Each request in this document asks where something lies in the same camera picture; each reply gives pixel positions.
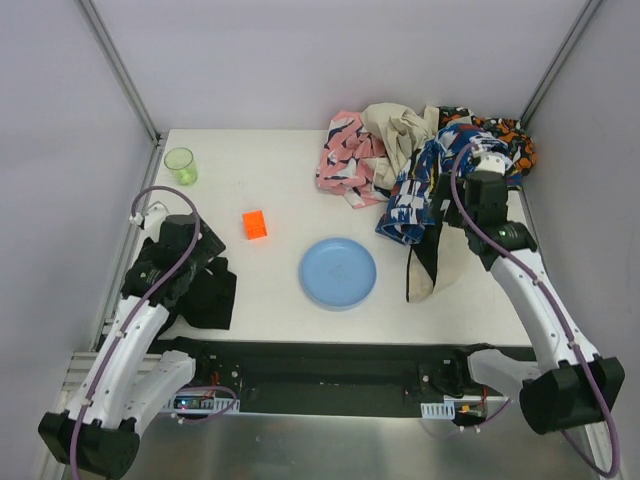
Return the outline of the blue patterned cloth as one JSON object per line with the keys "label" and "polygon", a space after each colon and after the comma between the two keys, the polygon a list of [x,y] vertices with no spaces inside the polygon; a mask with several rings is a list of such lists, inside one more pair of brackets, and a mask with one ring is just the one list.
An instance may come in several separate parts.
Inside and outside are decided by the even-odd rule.
{"label": "blue patterned cloth", "polygon": [[446,126],[401,169],[376,232],[400,244],[419,243],[426,229],[436,223],[430,209],[439,177],[450,173],[468,177],[482,163],[483,154],[497,162],[498,171],[509,184],[522,183],[517,158],[506,141],[476,125]]}

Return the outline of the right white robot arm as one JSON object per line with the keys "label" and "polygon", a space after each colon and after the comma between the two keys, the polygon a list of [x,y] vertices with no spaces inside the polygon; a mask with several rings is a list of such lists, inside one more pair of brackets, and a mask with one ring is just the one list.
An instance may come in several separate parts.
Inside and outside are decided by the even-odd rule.
{"label": "right white robot arm", "polygon": [[581,333],[551,285],[527,226],[508,219],[507,199],[506,181],[497,172],[465,179],[445,173],[436,183],[431,214],[464,230],[470,251],[508,296],[535,355],[525,362],[489,344],[463,347],[458,376],[516,401],[538,434],[610,423],[624,368],[617,358],[602,357]]}

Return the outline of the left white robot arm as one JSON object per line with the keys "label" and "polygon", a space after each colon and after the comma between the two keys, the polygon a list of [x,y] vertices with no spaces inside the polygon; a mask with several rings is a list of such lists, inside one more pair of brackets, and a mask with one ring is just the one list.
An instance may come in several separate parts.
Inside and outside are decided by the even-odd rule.
{"label": "left white robot arm", "polygon": [[147,426],[193,379],[196,362],[170,351],[142,379],[139,368],[178,302],[224,249],[194,213],[159,220],[125,275],[111,330],[87,376],[63,412],[40,421],[38,433],[59,463],[110,479],[130,469]]}

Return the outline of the beige black lined cloth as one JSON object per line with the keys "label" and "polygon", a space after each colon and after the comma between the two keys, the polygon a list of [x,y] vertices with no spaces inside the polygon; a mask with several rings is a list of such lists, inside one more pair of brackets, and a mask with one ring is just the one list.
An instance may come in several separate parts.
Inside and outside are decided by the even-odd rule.
{"label": "beige black lined cloth", "polygon": [[452,286],[465,273],[472,257],[462,229],[447,224],[428,226],[410,247],[405,299],[419,303]]}

